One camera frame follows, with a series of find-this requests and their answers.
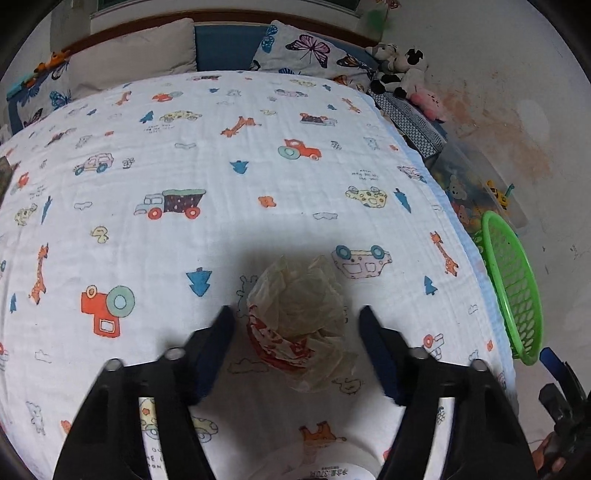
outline white blanket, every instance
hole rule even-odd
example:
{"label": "white blanket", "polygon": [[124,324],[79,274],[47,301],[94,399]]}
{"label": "white blanket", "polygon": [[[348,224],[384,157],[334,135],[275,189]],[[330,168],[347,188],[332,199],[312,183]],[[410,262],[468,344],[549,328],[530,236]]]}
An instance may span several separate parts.
{"label": "white blanket", "polygon": [[[256,72],[144,80],[67,105],[3,154],[20,166],[0,209],[0,421],[40,480],[105,361],[153,361],[224,304],[239,327],[193,410],[219,479],[246,478],[324,421],[383,461],[402,409],[358,338],[366,304],[437,359],[486,360],[514,395],[478,251],[420,156],[357,91]],[[359,358],[353,378],[320,393],[289,389],[246,337],[246,297],[281,255],[325,255],[345,288]]]}

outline green plastic basket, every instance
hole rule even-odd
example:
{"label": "green plastic basket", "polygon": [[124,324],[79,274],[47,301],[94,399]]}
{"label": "green plastic basket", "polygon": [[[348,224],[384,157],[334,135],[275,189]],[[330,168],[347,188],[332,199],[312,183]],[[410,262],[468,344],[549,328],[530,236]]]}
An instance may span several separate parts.
{"label": "green plastic basket", "polygon": [[533,365],[542,347],[544,319],[538,285],[521,242],[492,211],[482,216],[482,230],[475,233],[473,240],[495,287],[513,358]]}

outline cartoon truck print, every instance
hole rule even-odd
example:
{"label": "cartoon truck print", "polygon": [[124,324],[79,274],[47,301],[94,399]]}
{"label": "cartoon truck print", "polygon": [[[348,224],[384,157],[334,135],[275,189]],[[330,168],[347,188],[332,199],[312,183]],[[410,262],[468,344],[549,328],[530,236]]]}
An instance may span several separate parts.
{"label": "cartoon truck print", "polygon": [[176,112],[167,113],[166,115],[161,116],[160,120],[166,123],[170,123],[178,118],[186,118],[187,120],[195,121],[201,116],[203,115],[200,113],[193,113],[187,110],[177,110]]}
{"label": "cartoon truck print", "polygon": [[359,200],[364,206],[369,208],[382,208],[386,205],[388,195],[377,187],[371,187],[369,190],[359,190],[356,187],[349,187],[345,192],[347,198]]}
{"label": "cartoon truck print", "polygon": [[324,125],[328,127],[334,127],[336,120],[334,118],[328,118],[327,116],[314,116],[307,113],[300,113],[300,122],[308,125]]}
{"label": "cartoon truck print", "polygon": [[150,220],[158,220],[163,213],[175,212],[184,213],[187,218],[194,220],[201,213],[197,205],[203,195],[203,189],[164,190],[162,193],[146,195],[144,202],[135,208],[134,215],[146,213]]}

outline plastic bag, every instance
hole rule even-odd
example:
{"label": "plastic bag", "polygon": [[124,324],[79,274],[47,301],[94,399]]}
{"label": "plastic bag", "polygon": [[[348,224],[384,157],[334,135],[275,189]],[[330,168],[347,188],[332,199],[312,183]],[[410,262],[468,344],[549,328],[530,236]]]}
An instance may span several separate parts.
{"label": "plastic bag", "polygon": [[293,389],[315,392],[351,375],[357,355],[345,349],[342,287],[324,256],[307,267],[281,257],[247,304],[246,329],[258,356],[286,373]]}

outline stuffed toy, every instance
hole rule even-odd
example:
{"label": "stuffed toy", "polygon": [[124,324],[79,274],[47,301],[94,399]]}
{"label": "stuffed toy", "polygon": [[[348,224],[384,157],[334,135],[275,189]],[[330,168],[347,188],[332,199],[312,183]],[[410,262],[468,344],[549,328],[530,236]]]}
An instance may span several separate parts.
{"label": "stuffed toy", "polygon": [[375,47],[365,47],[365,51],[379,61],[388,60],[398,54],[398,48],[391,43],[378,43]]}
{"label": "stuffed toy", "polygon": [[445,109],[443,105],[433,92],[420,88],[416,93],[410,96],[410,102],[421,109],[423,115],[431,122],[439,120],[440,122],[447,121]]}
{"label": "stuffed toy", "polygon": [[404,55],[396,56],[394,60],[395,72],[404,73],[410,69],[427,70],[427,60],[421,50],[416,48],[409,49]]}
{"label": "stuffed toy", "polygon": [[[427,60],[421,50],[409,49],[405,54],[398,52],[396,47],[390,49],[393,54],[380,65],[382,74],[370,84],[373,93],[380,95],[391,92],[399,98],[409,99],[418,89],[423,87]],[[386,48],[367,48],[369,54],[377,54],[380,58],[386,56]]]}

